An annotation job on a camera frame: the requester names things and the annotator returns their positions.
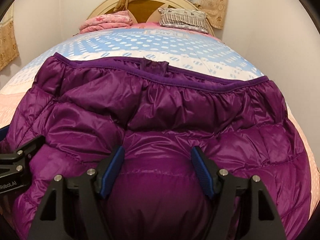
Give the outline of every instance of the pillow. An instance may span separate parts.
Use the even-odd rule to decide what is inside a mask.
[[[161,26],[209,33],[206,13],[202,11],[172,8],[159,8],[158,10],[161,12]]]

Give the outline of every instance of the wooden headboard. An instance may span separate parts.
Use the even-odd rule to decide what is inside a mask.
[[[113,13],[118,1],[119,0],[106,0],[89,15],[88,19],[102,14]],[[158,8],[198,10],[196,6],[187,0],[134,0],[128,4],[128,10],[133,20],[133,24],[159,22],[161,14],[158,11]],[[206,21],[209,33],[214,36],[212,27],[208,20]]]

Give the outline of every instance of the purple fabric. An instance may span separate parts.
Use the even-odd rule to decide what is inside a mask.
[[[46,144],[30,162],[32,185],[12,207],[21,239],[53,177],[81,175],[115,144],[124,146],[125,162],[102,203],[115,239],[201,238],[210,203],[190,161],[196,145],[232,174],[262,178],[289,240],[308,221],[307,153],[267,77],[224,80],[142,58],[55,54],[20,102],[0,151],[39,134]]]

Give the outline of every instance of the purple elastic hem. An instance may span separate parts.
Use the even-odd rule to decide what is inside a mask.
[[[223,79],[218,77],[212,77],[205,74],[197,73],[194,71],[186,70],[186,69],[180,69],[177,67],[168,66],[167,71],[169,72],[175,72],[175,73],[182,73],[184,75],[192,76],[195,78],[212,81],[215,83],[223,84],[224,86],[217,86],[215,84],[204,84],[196,81],[190,81],[190,80],[178,80],[174,78],[168,78],[168,77],[162,77],[158,76],[149,72],[145,72],[143,70],[129,67],[127,65],[121,65],[118,62],[119,61],[127,61],[127,62],[133,62],[136,64],[141,63],[140,58],[134,58],[134,57],[105,57],[105,58],[99,58],[94,60],[87,60],[87,61],[78,61],[78,60],[69,60],[66,57],[62,56],[59,53],[55,53],[54,57],[65,64],[71,66],[72,68],[87,68],[87,67],[98,67],[98,68],[109,68],[109,69],[118,69],[118,70],[124,70],[130,74],[148,79],[153,82],[161,83],[163,85],[171,85],[171,86],[179,86],[179,87],[185,87],[185,88],[191,88],[196,90],[203,90],[208,92],[215,92],[215,93],[226,93],[230,92],[235,89],[249,87],[249,86],[255,86],[260,83],[269,81],[267,76],[262,76],[256,79],[248,80],[248,81],[241,81],[241,80],[229,80],[229,79]]]

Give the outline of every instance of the blue polka dot bed sheet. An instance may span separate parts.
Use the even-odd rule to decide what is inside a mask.
[[[10,124],[18,103],[31,87],[39,68],[55,52],[70,60],[144,57],[225,79],[246,81],[263,76],[250,62],[207,34],[148,25],[78,34],[31,61],[0,90],[0,127]],[[307,139],[289,108],[288,112],[308,152],[313,188],[312,213],[320,198],[319,173]]]

